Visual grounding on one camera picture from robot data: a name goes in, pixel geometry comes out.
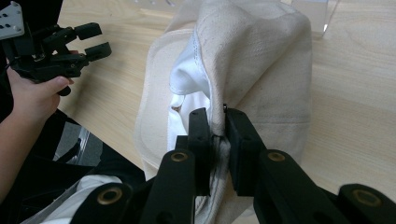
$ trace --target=light wood surface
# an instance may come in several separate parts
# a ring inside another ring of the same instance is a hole
[[[141,165],[132,140],[146,57],[172,15],[133,0],[64,0],[60,25],[98,22],[113,53],[83,69],[60,108]],[[332,192],[362,183],[396,201],[396,2],[340,0],[329,28],[313,41],[312,126],[303,168]]]

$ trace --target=white fabric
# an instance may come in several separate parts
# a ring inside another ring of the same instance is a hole
[[[121,183],[116,176],[110,175],[86,175],[78,183],[77,191],[70,196],[61,206],[53,211],[42,223],[43,224],[67,224],[77,212],[79,206],[88,195],[96,188],[107,183]]]
[[[217,164],[212,197],[196,200],[196,223],[232,223],[251,199],[236,197],[223,104],[247,113],[268,148],[299,161],[310,122],[311,31],[290,6],[264,0],[186,0],[148,53],[134,143],[147,178],[188,115],[207,110]]]

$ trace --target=human hand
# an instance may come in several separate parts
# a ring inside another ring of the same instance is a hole
[[[35,84],[29,79],[22,78],[10,67],[7,74],[14,98],[12,114],[30,123],[44,123],[60,103],[61,99],[57,92],[74,83],[66,77],[56,77]]]

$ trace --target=black clamp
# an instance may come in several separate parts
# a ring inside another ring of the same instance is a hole
[[[265,147],[245,113],[224,108],[233,187],[254,198],[260,223],[396,223],[396,203],[383,193],[360,184],[338,195],[318,187],[288,153]],[[136,189],[102,186],[71,223],[193,223],[195,197],[210,195],[214,152],[205,109],[192,111],[189,122],[189,135],[177,138],[155,177]]]
[[[2,10],[7,13],[5,25],[0,29],[0,40],[12,69],[21,77],[35,83],[45,82],[57,76],[79,77],[81,69],[89,62],[103,59],[111,54],[108,42],[85,49],[86,54],[70,52],[66,44],[75,40],[88,39],[102,34],[98,23],[87,23],[75,29],[53,25],[31,32],[29,24],[21,21],[21,7],[11,2]],[[65,96],[70,88],[59,92]]]

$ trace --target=metal screw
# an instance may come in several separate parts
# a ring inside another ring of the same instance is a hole
[[[270,152],[268,153],[268,158],[271,161],[284,161],[285,160],[285,156],[278,153],[278,152]]]
[[[34,54],[34,55],[32,55],[32,57],[35,60],[35,62],[39,62],[39,61],[41,61],[41,60],[46,58],[46,54],[45,53],[41,53],[41,54],[38,54],[38,55]]]
[[[352,194],[359,203],[365,204],[367,206],[378,207],[382,204],[381,199],[379,199],[372,192],[365,189],[354,189]]]
[[[118,201],[122,196],[122,190],[117,187],[105,189],[98,195],[97,202],[102,205],[109,205]]]
[[[14,26],[12,27],[12,29],[14,29],[15,31],[20,31],[20,30],[21,30],[21,28],[18,27],[18,26],[16,26],[16,25],[14,25]]]
[[[172,161],[185,161],[188,158],[189,156],[184,152],[175,152],[171,156]]]

